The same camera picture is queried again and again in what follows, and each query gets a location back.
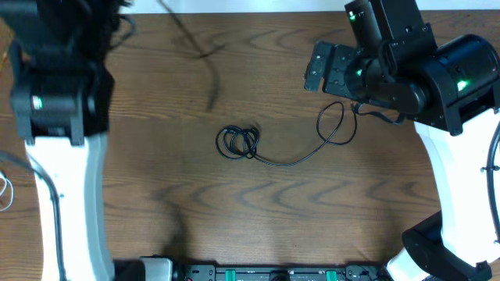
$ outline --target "coiled black cable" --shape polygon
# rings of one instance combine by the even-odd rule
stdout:
[[[342,114],[341,118],[338,121],[337,126],[335,129],[332,131],[330,136],[325,138],[321,132],[320,132],[320,121],[321,121],[321,116],[325,113],[327,109],[329,109],[333,105],[340,105],[342,107]],[[334,142],[331,141],[331,138],[334,137],[334,135],[338,132],[338,129],[340,128],[342,121],[344,120],[344,105],[340,101],[332,102],[329,104],[327,107],[323,108],[321,110],[320,114],[318,115],[318,120],[316,121],[316,132],[318,133],[318,136],[323,140],[323,143],[315,149],[313,152],[309,153],[307,156],[304,158],[301,158],[298,161],[292,162],[292,163],[276,163],[276,162],[271,162],[261,155],[257,154],[257,144],[259,144],[260,141],[260,132],[257,128],[251,127],[250,129],[242,129],[239,126],[235,125],[229,125],[225,126],[222,130],[219,131],[219,133],[216,136],[216,148],[217,151],[226,159],[229,160],[240,160],[243,158],[247,159],[257,159],[257,161],[262,162],[266,165],[271,165],[271,166],[276,166],[276,167],[290,167],[293,165],[297,165],[299,163],[304,162],[305,160],[311,158],[315,153],[318,152],[323,146],[326,144],[331,144],[331,145],[346,145],[354,139],[354,136],[356,135],[356,131],[358,129],[358,120],[356,118],[356,114],[354,111],[354,105],[351,103],[351,110],[354,116],[354,132],[352,133],[351,137],[343,142]],[[241,143],[241,150],[237,147],[237,139],[238,137],[241,137],[242,143]],[[222,147],[225,149],[226,153],[222,151],[220,148],[220,143],[222,143]]]

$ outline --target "wood grain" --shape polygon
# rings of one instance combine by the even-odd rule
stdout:
[[[423,17],[440,44],[471,33],[500,48],[498,11]],[[386,262],[402,247],[402,231],[439,210],[427,153],[411,122],[391,126],[359,118],[351,144],[325,147],[291,168],[230,162],[215,149],[217,131],[228,124],[258,124],[259,153],[275,161],[301,158],[320,144],[316,116],[338,98],[302,90],[302,77],[315,41],[355,43],[344,13],[181,16],[205,50],[223,46],[210,57],[215,74],[195,59],[168,15],[135,19],[138,34],[107,62],[116,78],[104,171],[113,257]],[[5,71],[1,147],[22,155],[8,105],[11,86]],[[322,131],[331,130],[340,114],[339,108],[329,111]],[[352,126],[346,113],[336,140],[348,137]],[[33,178],[6,164],[2,169],[16,186],[16,200],[0,214],[0,279],[39,279]]]

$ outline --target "black cable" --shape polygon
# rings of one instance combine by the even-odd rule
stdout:
[[[359,116],[375,116],[379,119],[382,119],[383,121],[392,124],[392,125],[401,125],[403,122],[405,122],[406,114],[404,113],[399,113],[398,118],[396,120],[391,120],[389,117],[385,116],[382,112],[359,112],[359,110],[364,106],[365,104],[362,102],[357,103],[354,106],[354,112],[359,115]]]
[[[54,213],[54,231],[55,231],[55,255],[57,257],[57,266],[59,270],[59,279],[61,281],[66,281],[66,270],[64,268],[63,259],[63,238],[61,234],[61,211],[59,207],[59,195],[57,189],[55,188],[54,182],[50,176],[44,171],[43,167],[40,165],[32,166],[26,163],[22,159],[6,152],[0,151],[0,161],[10,162],[13,165],[17,165],[27,171],[35,173],[38,177],[45,181],[47,184],[48,191],[50,193],[50,200],[52,201],[52,211]]]
[[[497,129],[491,139],[490,148],[487,152],[486,161],[486,181],[487,181],[487,196],[490,201],[491,215],[493,216],[493,225],[495,226],[495,232],[497,234],[497,243],[500,243],[500,218],[498,217],[497,201],[495,197],[495,183],[493,178],[493,172],[497,170],[495,168],[495,155],[498,148],[498,143],[500,142],[500,123],[497,125]]]
[[[325,111],[327,109],[329,109],[329,107],[331,107],[332,105],[340,105],[342,107],[342,114],[341,114],[341,118],[338,121],[338,124],[335,127],[334,131],[330,134],[330,136],[328,138],[325,138],[320,132],[321,116],[323,116]],[[302,163],[305,160],[311,158],[311,156],[313,156],[315,153],[317,153],[318,150],[320,150],[323,146],[325,146],[325,144],[341,146],[341,145],[346,145],[346,144],[350,143],[352,141],[352,139],[354,139],[354,136],[356,135],[356,131],[358,129],[358,120],[356,118],[356,114],[354,113],[354,105],[352,103],[351,103],[351,110],[352,110],[353,116],[354,116],[354,132],[352,133],[352,136],[347,141],[343,141],[343,142],[330,141],[331,138],[336,134],[336,132],[338,131],[338,128],[341,126],[342,121],[344,120],[344,111],[345,111],[344,105],[341,102],[336,101],[336,102],[329,104],[327,107],[323,108],[323,110],[321,110],[320,114],[318,115],[318,120],[316,121],[316,132],[318,133],[318,136],[320,136],[321,139],[323,140],[323,143],[317,149],[315,149],[313,152],[309,153],[304,158],[301,158],[300,160],[292,162],[292,163],[282,164],[282,163],[271,162],[269,160],[266,160],[261,155],[258,155],[257,154],[257,144],[259,143],[259,140],[260,140],[260,133],[259,133],[259,129],[257,129],[255,127],[252,127],[250,129],[242,129],[242,128],[235,126],[235,125],[225,126],[221,131],[219,131],[219,133],[216,136],[216,148],[217,148],[217,151],[224,158],[229,159],[229,160],[240,160],[243,158],[247,158],[247,159],[255,158],[255,159],[257,159],[257,161],[262,162],[266,165],[271,165],[271,166],[276,166],[276,167],[290,167],[290,166]],[[224,153],[220,149],[220,145],[219,145],[220,136],[223,136],[222,144],[223,144],[223,147],[227,151],[228,154]],[[237,142],[238,137],[243,138],[241,150],[238,149],[236,146],[236,142]]]
[[[394,79],[394,77],[391,76],[391,74],[389,73],[389,66],[386,64],[385,57],[384,57],[384,47],[387,44],[389,44],[389,42],[390,41],[388,39],[385,39],[381,43],[379,43],[379,45],[377,47],[377,58],[378,58],[378,62],[380,64],[380,67],[382,69],[382,72],[384,74],[385,80],[389,83],[395,83],[396,79]]]

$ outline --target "green led light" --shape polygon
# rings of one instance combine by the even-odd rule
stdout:
[[[40,109],[42,109],[44,107],[44,102],[38,96],[33,96],[31,98],[31,101],[33,102],[33,108],[35,110],[40,110]]]
[[[463,90],[463,88],[467,87],[467,85],[469,84],[469,82],[467,81],[460,81],[456,84],[457,88],[459,89],[459,91]]]
[[[356,19],[356,15],[354,14],[353,11],[349,12],[349,19],[352,20],[352,21],[354,21]]]

